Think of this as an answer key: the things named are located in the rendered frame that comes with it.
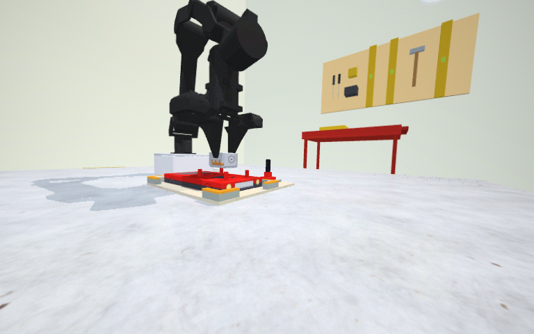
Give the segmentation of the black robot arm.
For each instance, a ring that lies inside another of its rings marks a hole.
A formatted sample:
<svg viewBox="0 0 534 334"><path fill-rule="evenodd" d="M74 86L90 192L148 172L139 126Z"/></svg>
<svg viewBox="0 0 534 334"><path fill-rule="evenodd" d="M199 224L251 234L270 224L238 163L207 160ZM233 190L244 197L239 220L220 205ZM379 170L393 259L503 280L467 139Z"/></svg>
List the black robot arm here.
<svg viewBox="0 0 534 334"><path fill-rule="evenodd" d="M202 26L190 21L191 18ZM214 0L207 3L189 0L188 5L178 9L174 33L181 52L179 95L189 92L208 101L209 88L205 95L195 92L197 59L208 40L218 43L209 50L209 76L223 72L238 80L239 72L263 58L268 48L257 14L247 8L239 16ZM200 127L193 120L197 120L196 113L187 118L170 117L168 135L174 136L174 152L170 154L197 154L193 153L193 138L198 138Z"/></svg>

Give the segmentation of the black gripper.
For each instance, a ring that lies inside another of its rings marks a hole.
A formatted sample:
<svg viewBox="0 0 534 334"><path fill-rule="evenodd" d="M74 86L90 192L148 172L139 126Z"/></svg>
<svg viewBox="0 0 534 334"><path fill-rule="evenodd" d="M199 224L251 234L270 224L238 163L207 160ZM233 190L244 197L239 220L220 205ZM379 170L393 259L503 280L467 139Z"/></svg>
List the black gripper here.
<svg viewBox="0 0 534 334"><path fill-rule="evenodd" d="M203 130L213 158L218 158L220 153L224 120L229 121L228 127L225 127L228 153L236 153L246 132L262 128L263 119L253 113L238 114L243 112L243 107L238 105L238 93L243 91L243 86L234 75L213 73L209 76L209 83L206 83L207 88L209 101L189 92L173 97L169 103L170 114L184 118L192 113L197 114L197 120L193 120L193 123Z"/></svg>

